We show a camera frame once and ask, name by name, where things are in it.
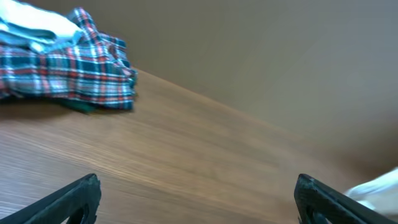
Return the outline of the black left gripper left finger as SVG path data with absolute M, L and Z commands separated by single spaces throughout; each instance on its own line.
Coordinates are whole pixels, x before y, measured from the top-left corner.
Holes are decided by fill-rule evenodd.
M 1 224 L 94 224 L 101 182 L 88 174 L 39 201 L 1 219 Z

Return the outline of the white baby shirt tan sleeves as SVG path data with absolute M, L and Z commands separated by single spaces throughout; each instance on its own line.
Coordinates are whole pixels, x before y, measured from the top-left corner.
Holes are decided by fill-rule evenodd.
M 387 217 L 397 216 L 397 168 L 345 192 L 361 205 Z

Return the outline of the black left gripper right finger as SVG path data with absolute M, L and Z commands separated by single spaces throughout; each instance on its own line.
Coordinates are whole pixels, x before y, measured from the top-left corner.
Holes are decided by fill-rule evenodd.
M 397 224 L 307 174 L 294 190 L 300 224 Z

